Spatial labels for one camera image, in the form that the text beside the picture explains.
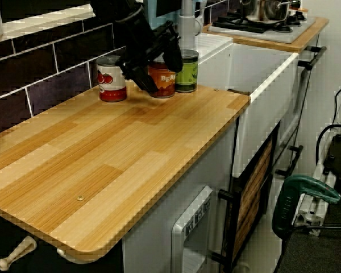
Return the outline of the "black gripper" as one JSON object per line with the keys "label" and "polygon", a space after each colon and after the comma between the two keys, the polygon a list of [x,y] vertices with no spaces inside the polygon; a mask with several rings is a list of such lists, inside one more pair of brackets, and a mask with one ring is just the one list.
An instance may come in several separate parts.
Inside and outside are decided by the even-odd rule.
{"label": "black gripper", "polygon": [[153,30],[144,13],[132,13],[120,21],[120,26],[126,34],[126,51],[120,58],[120,68],[126,80],[132,80],[149,94],[156,93],[158,88],[144,66],[159,56],[163,57],[170,71],[182,71],[180,37],[172,21],[168,20]]}

